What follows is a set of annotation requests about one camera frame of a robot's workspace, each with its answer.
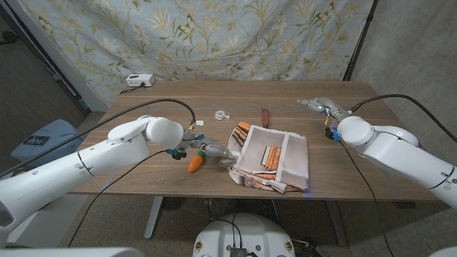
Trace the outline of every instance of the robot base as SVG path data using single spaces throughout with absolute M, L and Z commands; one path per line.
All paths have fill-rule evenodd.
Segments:
M 232 222 L 233 215 L 220 219 Z M 232 225 L 224 221 L 213 221 L 197 236 L 192 256 L 295 256 L 291 238 L 273 221 L 256 214 L 237 213 L 234 224 L 240 229 L 243 247 L 240 247 L 236 228 L 236 248 L 233 249 Z

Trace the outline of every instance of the cloth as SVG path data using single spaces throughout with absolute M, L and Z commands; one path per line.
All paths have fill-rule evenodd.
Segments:
M 111 105 L 157 80 L 340 81 L 373 0 L 17 0 Z
M 233 130 L 228 140 L 227 149 L 234 159 L 222 158 L 219 162 L 228 169 L 235 183 L 280 193 L 308 189 L 308 141 L 305 136 L 250 125 L 243 141 L 243 136 L 237 138 L 239 131 L 240 126 Z M 282 148 L 275 171 L 268 171 L 261 165 L 267 146 Z

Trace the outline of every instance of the gray wall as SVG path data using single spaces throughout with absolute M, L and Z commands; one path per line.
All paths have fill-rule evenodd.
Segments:
M 457 136 L 457 1 L 380 0 L 351 80 L 414 97 Z M 457 165 L 457 144 L 422 110 L 386 103 L 427 151 Z

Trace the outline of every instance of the wire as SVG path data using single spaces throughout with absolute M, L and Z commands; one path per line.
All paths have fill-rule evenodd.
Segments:
M 392 257 L 395 257 L 394 254 L 392 253 L 391 246 L 388 244 L 388 241 L 387 241 L 386 232 L 384 231 L 383 220 L 381 218 L 381 213 L 379 211 L 378 200 L 376 200 L 376 197 L 374 195 L 373 189 L 371 188 L 370 184 L 366 180 L 365 176 L 361 173 L 360 169 L 358 169 L 358 166 L 357 166 L 356 162 L 354 161 L 354 159 L 352 158 L 351 154 L 349 153 L 348 149 L 343 145 L 343 143 L 341 143 L 341 141 L 340 141 L 340 144 L 343 146 L 344 150 L 349 155 L 349 158 L 351 159 L 352 164 L 356 167 L 358 173 L 360 174 L 360 176 L 362 176 L 362 178 L 365 181 L 366 185 L 370 189 L 371 195 L 373 196 L 373 199 L 374 199 L 374 203 L 376 204 L 376 211 L 378 212 L 379 225 L 381 225 L 381 230 L 383 232 L 383 237 L 384 237 L 384 241 L 386 242 L 388 252 L 392 255 Z
M 208 204 L 208 223 L 211 223 L 211 214 L 209 211 L 209 198 L 206 199 L 206 203 Z
M 276 214 L 276 220 L 278 221 L 278 224 L 281 224 L 281 222 L 279 221 L 279 215 L 278 215 L 278 210 L 276 209 L 276 204 L 274 204 L 274 200 L 273 199 L 271 199 L 271 202 L 273 204 L 274 213 Z
M 366 100 L 356 104 L 354 107 L 351 108 L 351 111 L 354 113 L 362 105 L 364 105 L 364 104 L 366 104 L 368 102 L 379 100 L 379 99 L 384 99 L 384 98 L 391 98 L 391 97 L 404 98 L 404 99 L 408 99 L 409 101 L 412 101 L 422 111 L 424 111 L 433 121 L 435 121 L 436 125 L 438 125 L 440 127 L 440 129 L 442 129 L 444 131 L 444 133 L 446 133 L 448 136 L 450 136 L 452 138 L 452 140 L 454 140 L 457 143 L 457 138 L 447 128 L 445 128 L 444 125 L 441 122 L 439 122 L 439 120 L 425 106 L 423 106 L 421 103 L 419 103 L 414 98 L 412 98 L 410 96 L 407 96 L 407 95 L 403 95 L 403 94 L 388 94 L 388 95 L 383 95 L 383 96 L 375 96 L 375 97 L 372 97 L 370 99 L 366 99 Z
M 73 243 L 73 240 L 74 240 L 74 238 L 76 237 L 76 234 L 78 233 L 79 229 L 81 228 L 81 225 L 82 225 L 82 223 L 83 223 L 83 221 L 84 221 L 84 218 L 86 218 L 87 213 L 89 212 L 89 209 L 92 207 L 92 204 L 94 204 L 95 200 L 96 200 L 96 199 L 97 199 L 106 189 L 108 189 L 108 187 L 110 187 L 111 185 L 113 185 L 114 183 L 116 183 L 117 181 L 119 181 L 121 178 L 123 178 L 124 176 L 126 176 L 127 174 L 129 174 L 131 171 L 133 171 L 138 165 L 142 164 L 144 161 L 148 160 L 148 159 L 151 158 L 152 156 L 155 156 L 155 155 L 157 155 L 157 154 L 159 154 L 159 153 L 164 153 L 165 151 L 166 151 L 166 150 L 158 151 L 157 153 L 152 154 L 152 155 L 150 155 L 149 157 L 146 157 L 143 161 L 138 162 L 133 168 L 129 169 L 129 171 L 127 171 L 124 175 L 120 176 L 118 179 L 116 179 L 115 181 L 111 182 L 108 186 L 106 186 L 106 188 L 103 188 L 103 190 L 95 196 L 95 198 L 92 200 L 91 204 L 89 204 L 89 207 L 87 207 L 86 212 L 85 212 L 84 215 L 83 215 L 83 218 L 82 218 L 81 221 L 79 222 L 78 227 L 76 228 L 76 230 L 74 231 L 73 236 L 71 237 L 71 240 L 70 240 L 70 243 L 69 243 L 69 246 L 68 246 L 68 247 L 70 247 L 71 244 Z
M 236 230 L 238 231 L 238 235 L 240 235 L 240 248 L 241 246 L 243 245 L 243 241 L 241 240 L 241 232 L 240 232 L 240 229 L 238 228 L 238 226 L 235 225 L 235 223 L 233 222 L 230 222 L 230 221 L 226 221 L 226 220 L 223 220 L 223 219 L 220 219 L 220 218 L 217 218 L 215 219 L 214 221 L 223 221 L 223 222 L 227 222 L 229 224 L 232 225 L 232 228 L 235 227 Z M 233 233 L 233 247 L 235 247 L 235 232 Z
M 136 87 L 136 88 L 134 88 L 134 89 L 129 89 L 129 90 L 121 91 L 121 93 L 119 93 L 119 94 L 127 93 L 127 92 L 130 92 L 130 91 L 136 91 L 136 90 L 138 90 L 138 89 L 144 87 L 144 85 L 145 85 L 145 83 L 144 83 L 144 82 L 141 82 L 141 84 L 140 84 L 139 87 Z
M 231 231 L 233 233 L 233 246 L 235 246 L 235 229 L 233 227 L 235 226 L 236 214 L 238 214 L 238 210 L 236 210 L 235 214 L 233 215 L 233 219 L 231 220 L 231 224 L 232 224 Z
M 71 141 L 73 141 L 74 139 L 79 138 L 79 137 L 81 137 L 81 136 L 83 136 L 83 135 L 85 135 L 85 134 L 87 134 L 87 133 L 93 131 L 94 129 L 96 129 L 96 128 L 98 128 L 98 127 L 100 127 L 100 126 L 102 126 L 102 125 L 104 125 L 104 124 L 106 124 L 106 123 L 108 123 L 108 122 L 114 120 L 115 118 L 117 118 L 117 117 L 119 117 L 119 116 L 121 116 L 121 115 L 124 115 L 124 114 L 126 114 L 126 113 L 128 113 L 128 112 L 130 112 L 130 111 L 136 110 L 136 109 L 141 108 L 141 107 L 143 107 L 143 106 L 147 106 L 147 105 L 149 105 L 149 104 L 155 104 L 155 103 L 160 103 L 160 102 L 165 102 L 165 101 L 169 101 L 169 102 L 181 104 L 182 106 L 186 107 L 186 108 L 191 112 L 191 114 L 192 114 L 191 126 L 192 126 L 192 124 L 195 123 L 195 120 L 196 120 L 196 119 L 195 119 L 195 113 L 194 113 L 194 111 L 192 110 L 192 108 L 191 108 L 190 106 L 188 106 L 188 105 L 185 104 L 184 102 L 181 102 L 181 101 L 175 100 L 175 99 L 156 99 L 156 100 L 152 100 L 152 101 L 147 101 L 147 102 L 145 102 L 145 103 L 142 103 L 142 104 L 139 104 L 139 105 L 136 105 L 136 106 L 132 106 L 132 107 L 130 107 L 130 108 L 128 108 L 128 109 L 125 109 L 125 110 L 123 110 L 123 111 L 121 111 L 121 112 L 118 112 L 117 114 L 114 114 L 113 116 L 111 116 L 111 117 L 107 118 L 106 120 L 104 120 L 104 121 L 102 121 L 102 122 L 100 122 L 100 123 L 98 123 L 98 124 L 92 126 L 91 128 L 89 128 L 89 129 L 87 129 L 87 130 L 85 130 L 85 131 L 83 131 L 83 132 L 81 132 L 81 133 L 79 133 L 79 134 L 77 134 L 77 135 L 75 135 L 75 136 L 72 136 L 71 138 L 68 138 L 68 139 L 66 139 L 65 141 L 62 141 L 61 143 L 56 144 L 55 146 L 49 148 L 48 150 L 43 151 L 42 153 L 39 153 L 39 154 L 35 155 L 34 157 L 32 157 L 32 158 L 30 158 L 30 159 L 28 159 L 28 160 L 26 160 L 26 161 L 23 161 L 23 162 L 21 162 L 20 164 L 15 165 L 15 166 L 12 167 L 12 168 L 9 168 L 9 169 L 6 170 L 6 171 L 2 171 L 2 172 L 0 173 L 0 178 L 1 178 L 2 176 L 5 176 L 5 175 L 8 174 L 8 173 L 11 173 L 11 172 L 15 171 L 15 170 L 18 169 L 18 168 L 21 168 L 22 166 L 25 166 L 26 164 L 31 163 L 32 161 L 35 161 L 35 160 L 38 159 L 38 158 L 41 158 L 41 157 L 45 156 L 46 154 L 48 154 L 48 153 L 50 153 L 50 152 L 52 152 L 52 151 L 58 149 L 59 147 L 61 147 L 61 146 L 65 145 L 65 144 L 67 144 L 68 142 L 71 142 Z

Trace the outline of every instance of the white tape roll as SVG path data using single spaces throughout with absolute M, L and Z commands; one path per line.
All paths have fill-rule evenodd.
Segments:
M 218 121 L 222 121 L 224 118 L 230 120 L 230 116 L 226 115 L 226 113 L 224 111 L 217 111 L 214 114 L 214 118 L 216 118 L 216 120 L 218 120 Z

